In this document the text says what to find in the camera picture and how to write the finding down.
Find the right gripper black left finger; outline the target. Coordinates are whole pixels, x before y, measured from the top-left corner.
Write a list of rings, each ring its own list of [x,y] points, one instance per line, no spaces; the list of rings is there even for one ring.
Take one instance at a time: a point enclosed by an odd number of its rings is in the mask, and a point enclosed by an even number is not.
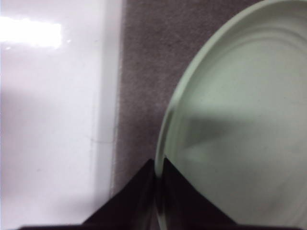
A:
[[[155,192],[154,161],[148,160],[129,182],[83,223],[23,226],[22,230],[147,230]]]

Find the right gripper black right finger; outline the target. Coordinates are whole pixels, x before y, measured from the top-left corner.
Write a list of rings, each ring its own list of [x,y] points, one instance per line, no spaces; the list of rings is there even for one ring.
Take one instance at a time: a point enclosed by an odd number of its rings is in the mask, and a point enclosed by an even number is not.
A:
[[[297,227],[240,224],[201,195],[167,158],[160,185],[162,230],[296,230]]]

